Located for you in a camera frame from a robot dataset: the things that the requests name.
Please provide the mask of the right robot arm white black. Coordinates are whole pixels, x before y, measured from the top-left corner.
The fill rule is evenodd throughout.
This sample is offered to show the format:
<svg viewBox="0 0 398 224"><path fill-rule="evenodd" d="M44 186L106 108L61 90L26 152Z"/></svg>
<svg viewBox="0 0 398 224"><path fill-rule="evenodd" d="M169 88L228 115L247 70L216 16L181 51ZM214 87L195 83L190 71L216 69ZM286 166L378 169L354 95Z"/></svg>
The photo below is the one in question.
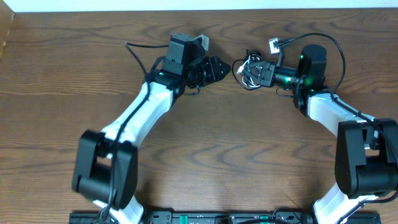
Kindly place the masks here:
<svg viewBox="0 0 398 224"><path fill-rule="evenodd" d="M336 136L333 187L312 205L304 223L344 223L367 203L397 197L397 122L377 119L343 102L325 86L326 49L306 45L297 68L247 50L238 72L261 87L292 91L295 107Z"/></svg>

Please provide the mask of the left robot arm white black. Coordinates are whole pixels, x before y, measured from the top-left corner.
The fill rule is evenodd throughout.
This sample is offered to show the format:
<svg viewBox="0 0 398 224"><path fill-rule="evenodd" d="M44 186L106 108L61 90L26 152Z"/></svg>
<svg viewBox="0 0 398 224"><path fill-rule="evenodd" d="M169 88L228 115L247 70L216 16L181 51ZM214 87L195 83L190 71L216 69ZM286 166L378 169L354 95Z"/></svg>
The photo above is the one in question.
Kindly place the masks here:
<svg viewBox="0 0 398 224"><path fill-rule="evenodd" d="M72 178L73 191L100 207L98 213L71 213L70 223L139 223L144 207L134 194L138 182L138 149L156 121L184 94L220 81L231 67L208 57L209 38L173 34L165 56L144 71L136 99L100 132L80 137Z"/></svg>

